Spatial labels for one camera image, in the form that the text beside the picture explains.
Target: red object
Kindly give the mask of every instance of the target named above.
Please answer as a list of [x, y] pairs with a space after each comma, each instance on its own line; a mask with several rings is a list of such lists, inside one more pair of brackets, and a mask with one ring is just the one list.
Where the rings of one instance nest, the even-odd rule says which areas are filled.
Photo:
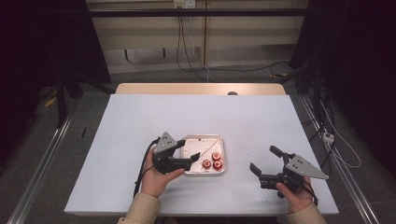
[[213, 162], [213, 168], [217, 171], [221, 170], [222, 168], [222, 162], [221, 161], [215, 161]]
[[219, 161], [221, 159], [221, 154], [219, 152], [214, 152], [212, 154], [213, 161]]
[[204, 162], [202, 162], [202, 166], [204, 166], [205, 169], [209, 169], [211, 165], [212, 162], [210, 160], [204, 160]]

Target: cabinet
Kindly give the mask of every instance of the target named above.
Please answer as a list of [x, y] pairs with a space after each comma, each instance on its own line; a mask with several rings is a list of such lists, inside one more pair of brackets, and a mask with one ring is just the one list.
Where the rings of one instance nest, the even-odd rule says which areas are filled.
[[[308, 0], [196, 0], [196, 8], [305, 8]], [[173, 8], [169, 0], [87, 0], [89, 10]], [[177, 48], [176, 17], [92, 18], [102, 50]], [[279, 52], [291, 55], [304, 17], [184, 17], [186, 44], [200, 49], [200, 60], [211, 65], [227, 60], [224, 48], [255, 46], [268, 61], [279, 61]]]

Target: gray floor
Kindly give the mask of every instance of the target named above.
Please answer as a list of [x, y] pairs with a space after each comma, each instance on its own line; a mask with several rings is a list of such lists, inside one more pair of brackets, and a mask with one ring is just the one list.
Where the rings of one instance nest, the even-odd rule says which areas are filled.
[[[233, 66], [228, 69], [260, 68], [262, 65]], [[288, 73], [290, 70], [283, 65], [273, 67], [273, 73]], [[254, 72], [241, 73], [231, 71], [210, 71], [210, 78], [218, 82], [268, 82], [270, 70], [262, 69]], [[195, 74], [180, 70], [166, 70], [156, 72], [140, 72], [134, 74], [113, 75], [113, 85], [116, 88], [121, 82], [205, 82]], [[81, 99], [68, 99], [69, 103], [78, 103], [78, 108], [69, 129], [62, 141], [53, 163], [47, 172], [45, 181], [35, 197], [35, 201], [25, 218], [25, 223], [116, 223], [117, 217], [76, 217], [63, 212], [68, 197], [74, 186], [79, 170], [90, 149], [95, 132], [101, 117], [106, 109], [108, 95], [82, 84], [84, 95]], [[293, 82], [285, 85], [287, 94], [296, 108], [302, 123], [310, 120], [301, 102], [301, 95], [297, 94]], [[0, 175], [0, 223], [7, 223], [18, 199], [25, 190], [35, 168], [40, 163], [50, 139], [54, 135], [57, 123], [56, 105], [44, 107], [45, 102], [37, 106], [35, 117], [28, 132], [15, 148], [14, 154], [8, 163], [4, 164], [3, 173]], [[350, 169], [362, 192], [374, 208], [380, 223], [393, 223], [396, 212], [396, 180], [372, 156], [366, 144], [354, 135], [342, 110], [332, 102], [337, 131], [352, 145], [361, 157], [362, 165], [357, 169]], [[315, 133], [314, 126], [309, 124], [304, 127], [307, 137]], [[325, 151], [318, 137], [311, 141], [311, 146], [319, 163], [325, 158]], [[341, 141], [336, 141], [336, 146], [342, 153], [345, 161], [356, 163], [355, 156]], [[327, 216], [328, 223], [364, 223], [361, 213], [357, 209], [352, 197], [349, 195], [337, 170], [332, 166], [332, 176], [328, 181], [332, 195], [340, 210], [340, 214]], [[250, 223], [259, 223], [254, 219]]]

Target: aluminum rail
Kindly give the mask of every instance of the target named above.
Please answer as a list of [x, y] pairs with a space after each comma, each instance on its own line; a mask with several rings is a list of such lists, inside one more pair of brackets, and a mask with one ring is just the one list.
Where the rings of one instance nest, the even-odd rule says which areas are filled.
[[46, 177], [46, 174], [50, 168], [50, 165], [55, 158], [56, 152], [60, 147], [62, 140], [64, 139], [64, 135], [67, 132], [67, 129], [70, 125], [70, 122], [75, 114], [79, 101], [74, 105], [72, 104], [71, 111], [69, 115], [66, 117], [64, 124], [56, 129], [55, 134], [52, 137], [52, 140], [47, 147], [47, 151], [44, 154], [43, 159], [38, 164], [37, 169], [35, 170], [35, 174], [33, 175], [32, 179], [29, 182], [29, 185], [23, 192], [22, 196], [20, 197], [14, 211], [11, 214], [7, 224], [22, 224], [27, 215], [29, 213], [30, 208], [32, 207], [35, 196], [37, 195], [40, 187]]
[[39, 9], [38, 15], [60, 17], [305, 17], [332, 15], [328, 8], [165, 8], [165, 9]]

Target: metal frame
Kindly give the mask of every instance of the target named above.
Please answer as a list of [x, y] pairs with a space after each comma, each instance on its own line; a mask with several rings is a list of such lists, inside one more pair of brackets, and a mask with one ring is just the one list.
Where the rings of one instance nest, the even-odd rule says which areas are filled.
[[[318, 120], [316, 119], [315, 113], [311, 110], [311, 108], [313, 108], [313, 104], [310, 101], [309, 96], [305, 96], [305, 97], [300, 96], [300, 100], [302, 101], [309, 118], [313, 120], [315, 129], [318, 131], [320, 129], [319, 128], [320, 126], [318, 124]], [[325, 146], [327, 152], [329, 152], [331, 150], [329, 145], [325, 144]], [[336, 147], [334, 148], [334, 151], [338, 153], [338, 156], [340, 156], [338, 149]], [[359, 187], [352, 173], [350, 173], [347, 166], [341, 163], [339, 160], [337, 160], [334, 156], [331, 156], [331, 160], [335, 168], [337, 169], [338, 173], [340, 174], [344, 184], [346, 185], [346, 189], [349, 192], [350, 197], [352, 198], [353, 202], [355, 203], [356, 207], [361, 213], [361, 217], [363, 218], [364, 223], [366, 224], [380, 223], [375, 215], [373, 207], [370, 205], [363, 191], [361, 191], [361, 188]]]
[[69, 128], [73, 115], [77, 110], [78, 103], [79, 100], [76, 102], [76, 104], [72, 104], [72, 109], [69, 115], [66, 117], [64, 124], [62, 125], [62, 127], [56, 129], [55, 134], [52, 137], [52, 140], [47, 148], [46, 153], [44, 154], [43, 159], [41, 159], [41, 162], [38, 164], [38, 167], [35, 170], [35, 174], [30, 180], [26, 190], [20, 197], [7, 224], [22, 224], [27, 218], [29, 210], [35, 202], [35, 196], [40, 190], [46, 174], [50, 169], [50, 165], [55, 158], [56, 152], [61, 146], [62, 140], [64, 139], [67, 129]]

